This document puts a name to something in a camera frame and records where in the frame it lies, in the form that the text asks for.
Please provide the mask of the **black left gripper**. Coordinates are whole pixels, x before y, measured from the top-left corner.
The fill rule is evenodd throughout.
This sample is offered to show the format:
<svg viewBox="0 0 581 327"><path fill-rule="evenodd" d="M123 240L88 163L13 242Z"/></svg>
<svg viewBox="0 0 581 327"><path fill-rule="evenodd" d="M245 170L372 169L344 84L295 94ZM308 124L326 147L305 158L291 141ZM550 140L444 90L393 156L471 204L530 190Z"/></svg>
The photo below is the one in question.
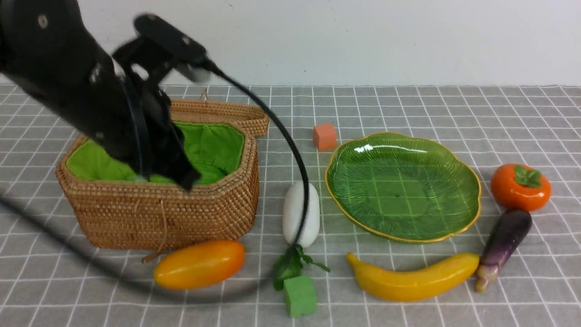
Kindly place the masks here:
<svg viewBox="0 0 581 327"><path fill-rule="evenodd" d="M187 159L184 136L172 121L172 101L159 83L181 61L148 39L133 39L115 50L119 83L128 105L134 155L131 168L144 178L162 176L189 192L201 174Z"/></svg>

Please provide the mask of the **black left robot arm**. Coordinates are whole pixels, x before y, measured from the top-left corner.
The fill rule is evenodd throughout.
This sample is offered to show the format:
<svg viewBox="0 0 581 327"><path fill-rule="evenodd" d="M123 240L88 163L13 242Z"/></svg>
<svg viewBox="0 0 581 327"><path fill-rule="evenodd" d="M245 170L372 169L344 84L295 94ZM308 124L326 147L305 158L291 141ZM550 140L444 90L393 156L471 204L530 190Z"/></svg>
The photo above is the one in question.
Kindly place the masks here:
<svg viewBox="0 0 581 327"><path fill-rule="evenodd" d="M108 54L76 0L3 0L1 72L135 173L190 191L201 179L158 84L206 60L206 50L161 17L133 21L137 37Z"/></svg>

